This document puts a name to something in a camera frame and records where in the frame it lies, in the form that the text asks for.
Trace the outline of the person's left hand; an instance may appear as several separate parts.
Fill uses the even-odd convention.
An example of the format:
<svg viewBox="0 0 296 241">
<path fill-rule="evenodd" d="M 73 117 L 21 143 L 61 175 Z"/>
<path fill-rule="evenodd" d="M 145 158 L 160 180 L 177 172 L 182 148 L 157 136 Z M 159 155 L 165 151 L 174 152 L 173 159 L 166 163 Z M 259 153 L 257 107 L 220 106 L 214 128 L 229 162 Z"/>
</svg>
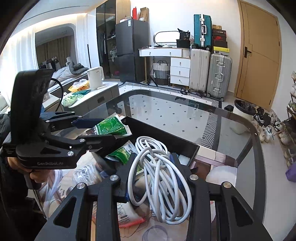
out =
<svg viewBox="0 0 296 241">
<path fill-rule="evenodd" d="M 25 168 L 18 158 L 15 157 L 8 157 L 8 164 L 14 170 L 18 170 L 23 174 L 29 174 L 30 178 L 34 180 L 36 183 L 43 183 L 46 182 L 51 170 L 32 170 Z"/>
</svg>

